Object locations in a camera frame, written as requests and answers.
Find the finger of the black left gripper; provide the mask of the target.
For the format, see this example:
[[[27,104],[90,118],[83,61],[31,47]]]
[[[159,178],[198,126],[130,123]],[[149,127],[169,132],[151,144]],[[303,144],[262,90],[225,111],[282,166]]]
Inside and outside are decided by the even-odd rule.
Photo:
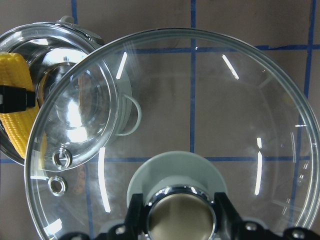
[[[36,106],[36,94],[26,88],[0,86],[0,112],[17,113]]]

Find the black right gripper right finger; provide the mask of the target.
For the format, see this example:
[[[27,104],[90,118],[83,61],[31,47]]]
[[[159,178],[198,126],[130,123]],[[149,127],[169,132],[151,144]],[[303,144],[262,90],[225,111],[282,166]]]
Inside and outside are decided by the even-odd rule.
[[[218,234],[237,234],[243,220],[225,192],[214,194],[214,212]]]

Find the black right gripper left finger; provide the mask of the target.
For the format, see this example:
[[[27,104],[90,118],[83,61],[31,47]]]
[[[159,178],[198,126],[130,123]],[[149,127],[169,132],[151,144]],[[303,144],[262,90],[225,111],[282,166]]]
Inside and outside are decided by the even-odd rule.
[[[126,235],[141,235],[145,233],[147,222],[147,207],[142,193],[131,196],[124,221]]]

